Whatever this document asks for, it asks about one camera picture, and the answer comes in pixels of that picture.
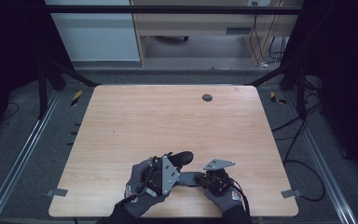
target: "glove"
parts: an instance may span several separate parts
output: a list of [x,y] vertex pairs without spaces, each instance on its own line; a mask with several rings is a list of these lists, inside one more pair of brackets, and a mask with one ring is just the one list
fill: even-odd
[[204,194],[219,208],[222,214],[232,207],[242,205],[241,194],[232,187],[220,196],[213,195],[208,189],[204,189]]
[[[147,169],[147,167],[152,164],[152,160],[142,161],[139,164],[132,166],[131,178],[126,185],[126,191],[124,192],[124,198],[130,197],[134,192],[141,193],[142,183],[142,172]],[[167,198],[167,195],[161,195],[159,197],[152,197],[148,193],[142,194],[125,204],[127,211],[134,217],[140,217],[143,215],[149,208],[157,203],[162,203]]]

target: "wooden table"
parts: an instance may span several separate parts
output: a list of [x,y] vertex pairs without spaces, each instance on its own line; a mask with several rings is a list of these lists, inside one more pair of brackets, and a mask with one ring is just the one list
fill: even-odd
[[[211,94],[211,102],[202,100]],[[294,198],[256,88],[250,86],[99,86],[81,124],[49,213],[106,217],[123,198],[133,164],[172,151],[192,151],[182,172],[212,159],[242,186],[256,217],[294,216]],[[175,187],[144,217],[220,217],[202,188]]]

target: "gray carpet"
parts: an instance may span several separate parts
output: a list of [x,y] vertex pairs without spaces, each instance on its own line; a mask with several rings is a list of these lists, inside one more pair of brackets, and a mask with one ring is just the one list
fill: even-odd
[[[92,80],[104,84],[241,84],[248,83],[261,74],[254,73],[247,76],[243,72],[228,71],[219,75],[219,71],[195,72],[191,71],[116,71],[114,74],[89,76]],[[2,212],[2,220],[11,219],[11,222],[24,222],[24,220],[56,220],[48,215],[48,207],[51,198],[45,196],[47,189],[57,187],[63,167],[69,156],[71,146],[81,122],[88,102],[92,95],[92,88],[88,88],[78,82],[67,78],[68,86],[62,92],[58,105],[48,122],[34,153],[29,159],[22,173],[18,185],[14,189],[7,205]],[[277,127],[294,117],[289,105],[282,105],[270,101],[270,91],[274,90],[278,99],[284,96],[275,85],[270,82],[261,86],[259,94],[271,128]],[[76,91],[82,90],[83,94],[76,107],[70,106]],[[309,106],[317,104],[317,98],[310,97]],[[28,134],[36,122],[38,113],[37,85],[32,83],[15,90],[10,97],[10,102],[20,106],[20,110],[10,119],[0,124],[0,185],[10,169],[10,165],[16,160],[20,149],[25,143]],[[328,161],[339,185],[358,220],[358,164],[355,161],[343,159],[340,154],[339,144],[328,126],[323,115],[315,112],[309,116],[308,127],[311,129],[318,146]],[[296,134],[299,125],[297,123],[274,133],[275,138],[291,137]],[[291,140],[278,140],[277,146],[282,156],[289,148]],[[303,161],[314,167],[307,145],[300,136],[290,154],[290,159]],[[309,170],[297,164],[288,164],[286,172],[292,187],[301,189],[308,197],[318,197],[321,186],[317,178]],[[340,223],[336,209],[332,205],[329,196],[317,203],[311,203],[297,198],[299,214],[295,217],[255,217],[255,223]]]

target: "gray glove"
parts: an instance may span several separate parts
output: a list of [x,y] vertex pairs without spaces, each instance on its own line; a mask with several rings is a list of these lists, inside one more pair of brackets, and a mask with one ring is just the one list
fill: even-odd
[[[126,191],[124,192],[124,197],[128,198],[134,192],[140,193],[140,187],[142,183],[142,172],[152,164],[152,160],[142,161],[139,164],[132,166],[131,178],[126,185]],[[148,193],[138,196],[136,199],[125,204],[127,211],[134,217],[140,217],[143,215],[149,208],[157,203],[162,203],[167,198],[167,195],[161,195],[160,197],[152,197]]]
[[220,196],[213,195],[208,189],[204,189],[204,194],[219,208],[222,214],[234,206],[242,205],[241,194],[232,187]]

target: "tape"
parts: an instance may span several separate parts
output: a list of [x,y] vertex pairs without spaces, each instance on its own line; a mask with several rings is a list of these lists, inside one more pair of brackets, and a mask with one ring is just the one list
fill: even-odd
[[54,195],[65,197],[66,193],[68,193],[67,189],[48,189],[45,195],[48,197],[53,197]]
[[271,92],[271,102],[280,103],[281,105],[287,104],[285,100],[278,100],[273,91]]
[[289,189],[281,192],[283,198],[299,197],[302,193],[298,189]]
[[83,91],[77,91],[75,93],[75,96],[74,96],[74,99],[72,100],[71,106],[76,106],[77,105],[77,101],[79,100],[82,92]]

